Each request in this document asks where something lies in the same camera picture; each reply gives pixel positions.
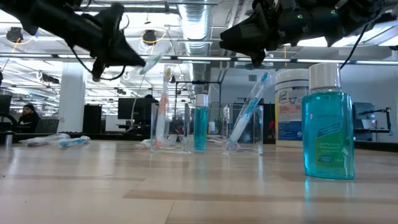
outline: disinfecting wipes container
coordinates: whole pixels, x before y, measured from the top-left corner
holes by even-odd
[[[276,75],[275,133],[276,145],[303,147],[301,101],[308,93],[308,70],[295,69]]]

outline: wooden table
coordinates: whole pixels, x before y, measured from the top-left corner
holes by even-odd
[[[354,181],[304,176],[301,149],[151,154],[135,142],[0,148],[1,223],[398,223],[398,154],[356,151]]]

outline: silver duct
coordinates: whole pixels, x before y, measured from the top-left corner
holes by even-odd
[[[178,5],[181,15],[183,37],[186,40],[206,40],[210,34],[211,7],[207,5]],[[209,55],[210,46],[206,43],[186,42],[187,54],[203,56]],[[210,66],[203,63],[193,63],[193,80],[210,81]],[[194,86],[195,94],[208,93],[209,85]]]

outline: computer monitor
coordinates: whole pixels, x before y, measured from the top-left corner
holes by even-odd
[[[0,114],[10,113],[11,97],[11,95],[0,95]]]
[[[366,111],[375,111],[375,110],[376,110],[376,106],[373,103],[354,103],[354,105],[353,105],[354,119],[376,120],[375,113],[362,114],[363,112],[366,112]]]
[[[131,119],[132,105],[135,98],[119,98],[118,101],[118,119]],[[133,119],[135,121],[150,120],[152,104],[158,103],[153,98],[137,98],[134,106]]]

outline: green label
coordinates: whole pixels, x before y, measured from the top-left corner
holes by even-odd
[[[318,130],[315,138],[315,165],[344,167],[344,134],[341,122]]]

